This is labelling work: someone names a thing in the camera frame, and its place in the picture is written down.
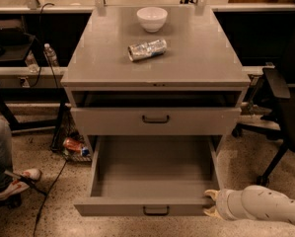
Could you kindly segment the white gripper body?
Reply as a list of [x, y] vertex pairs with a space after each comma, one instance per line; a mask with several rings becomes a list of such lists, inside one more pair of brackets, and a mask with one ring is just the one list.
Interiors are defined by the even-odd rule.
[[230, 210], [228, 199], [234, 190], [223, 189], [218, 192], [216, 199], [216, 209], [219, 215], [225, 220], [236, 220], [235, 215]]

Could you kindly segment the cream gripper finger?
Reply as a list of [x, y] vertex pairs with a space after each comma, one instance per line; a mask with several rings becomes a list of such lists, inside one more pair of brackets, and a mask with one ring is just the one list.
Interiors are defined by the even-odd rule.
[[206, 191], [204, 192], [204, 195], [205, 195], [206, 197], [211, 198], [211, 199], [214, 200], [214, 201], [217, 201], [217, 198], [218, 198], [219, 192], [216, 191], [216, 190], [206, 190]]
[[219, 218], [219, 219], [222, 218], [222, 216], [219, 214], [219, 212], [218, 212], [215, 205], [213, 205], [213, 206], [211, 206], [209, 208], [205, 208], [203, 210], [203, 212], [204, 212], [205, 215], [207, 215], [209, 217], [215, 217], [215, 218]]

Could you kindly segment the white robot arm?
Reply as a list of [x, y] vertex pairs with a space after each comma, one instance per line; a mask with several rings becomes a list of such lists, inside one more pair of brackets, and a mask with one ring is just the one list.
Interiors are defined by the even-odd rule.
[[269, 188], [252, 185], [240, 191], [206, 190], [215, 204], [203, 211], [224, 220], [262, 220], [290, 223], [295, 226], [295, 199]]

